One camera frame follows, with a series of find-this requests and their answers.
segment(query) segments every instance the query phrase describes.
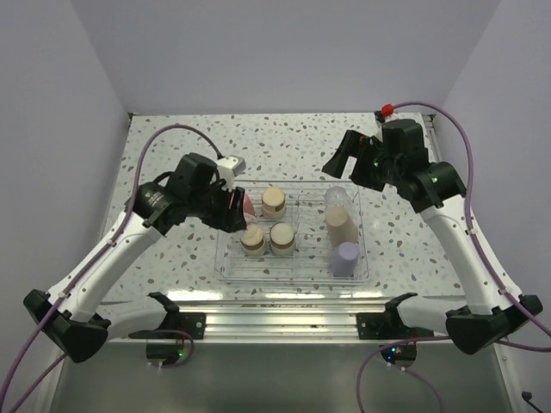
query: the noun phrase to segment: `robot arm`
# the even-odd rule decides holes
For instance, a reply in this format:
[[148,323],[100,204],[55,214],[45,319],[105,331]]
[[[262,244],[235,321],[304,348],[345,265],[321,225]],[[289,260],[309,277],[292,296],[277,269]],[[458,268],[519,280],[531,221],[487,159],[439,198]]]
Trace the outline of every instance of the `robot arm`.
[[[418,123],[406,119],[389,121],[382,125],[378,137],[348,131],[322,170],[340,178],[348,157],[357,158],[350,176],[354,183],[376,191],[392,184],[398,195],[411,203],[442,244],[465,292],[464,305],[405,294],[387,304],[388,323],[448,334],[460,350],[473,354],[527,321],[498,289],[481,261],[464,217],[465,186],[449,163],[429,162],[423,128]],[[476,223],[474,229],[493,267],[503,276],[506,291],[530,313],[541,312],[540,300],[522,294]]]
[[[245,191],[233,188],[233,177],[244,169],[245,161],[239,157],[223,157],[215,163],[191,153],[175,171],[160,176],[169,178],[164,187],[159,184],[162,179],[142,184],[120,236],[113,239],[127,212],[119,215],[102,241],[63,280],[47,293],[33,290],[24,299],[34,320],[38,323],[58,297],[65,297],[44,331],[75,362],[88,360],[108,339],[174,326],[177,308],[160,293],[130,303],[100,304],[128,267],[187,217],[222,231],[243,230]],[[75,274],[106,244],[110,248],[65,295]]]

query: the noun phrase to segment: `terrazzo surface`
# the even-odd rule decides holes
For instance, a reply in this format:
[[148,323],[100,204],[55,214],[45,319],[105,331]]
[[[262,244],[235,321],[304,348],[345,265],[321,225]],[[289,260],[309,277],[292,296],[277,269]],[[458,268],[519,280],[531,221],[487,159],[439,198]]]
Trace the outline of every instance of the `terrazzo surface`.
[[[423,125],[421,114],[397,114]],[[321,167],[338,147],[344,132],[367,135],[377,130],[373,114],[227,114],[202,116],[134,116],[121,159],[108,226],[130,195],[136,162],[145,141],[159,128],[175,123],[206,133],[222,153],[244,157],[243,180],[297,182],[332,180]],[[426,137],[425,143],[430,148]],[[153,143],[145,157],[142,182],[176,167],[181,156],[213,150],[193,133],[169,131]],[[350,160],[343,177],[353,167]],[[354,286],[234,286],[214,269],[217,231],[198,219],[173,228],[146,251],[114,285],[106,302],[143,297],[152,291],[176,301],[239,299],[335,299],[394,297],[407,292],[426,296],[461,296],[461,285],[443,249],[423,220],[387,186],[382,193],[360,188],[362,226],[368,274]]]

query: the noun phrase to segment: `wooden cylinder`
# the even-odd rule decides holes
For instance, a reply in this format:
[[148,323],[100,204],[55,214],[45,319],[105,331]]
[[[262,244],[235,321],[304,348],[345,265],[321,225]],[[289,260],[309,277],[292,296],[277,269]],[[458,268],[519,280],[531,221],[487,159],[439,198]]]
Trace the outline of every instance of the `wooden cylinder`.
[[247,256],[261,256],[268,249],[264,231],[259,225],[249,225],[241,236],[241,246]]
[[269,187],[262,194],[262,214],[267,219],[280,219],[285,215],[285,193],[281,188]]
[[275,256],[293,256],[293,227],[285,222],[272,226],[271,230],[269,230],[269,245]]
[[333,206],[325,212],[325,223],[329,241],[333,248],[341,243],[357,243],[358,229],[350,214],[343,206]]

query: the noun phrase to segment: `white wall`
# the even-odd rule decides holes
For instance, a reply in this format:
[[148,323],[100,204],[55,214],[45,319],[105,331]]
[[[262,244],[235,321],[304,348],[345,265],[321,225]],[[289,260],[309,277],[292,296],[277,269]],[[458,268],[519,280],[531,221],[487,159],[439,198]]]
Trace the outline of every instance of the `white wall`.
[[[551,324],[551,3],[503,0],[445,108],[474,147],[474,211],[502,263],[525,293],[538,294]],[[461,139],[438,131],[445,158],[465,166]],[[551,347],[531,325],[513,337]],[[525,390],[551,409],[551,356],[516,354]]]
[[127,109],[443,103],[499,0],[72,0]]
[[[127,117],[68,0],[0,2],[0,56],[3,379],[34,327],[23,298],[72,269],[102,229]],[[33,346],[6,411],[51,346]]]

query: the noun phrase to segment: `transparent bin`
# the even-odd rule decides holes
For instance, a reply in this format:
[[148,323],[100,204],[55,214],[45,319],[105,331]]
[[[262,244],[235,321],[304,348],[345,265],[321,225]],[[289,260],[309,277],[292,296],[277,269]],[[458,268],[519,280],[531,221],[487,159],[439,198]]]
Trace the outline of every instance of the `transparent bin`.
[[[246,256],[239,241],[240,232],[228,234],[219,231],[214,264],[219,280],[244,287],[346,287],[362,284],[368,278],[362,206],[355,184],[340,181],[239,181],[236,185],[245,188],[250,196],[258,224],[267,240],[269,229],[278,222],[287,222],[295,228],[295,250],[290,257],[274,256],[269,248],[263,256]],[[350,215],[360,228],[360,260],[350,277],[334,277],[329,270],[332,247],[325,228],[324,194],[336,185],[344,188],[352,199]],[[262,193],[269,186],[278,186],[285,192],[287,211],[282,219],[262,216]]]

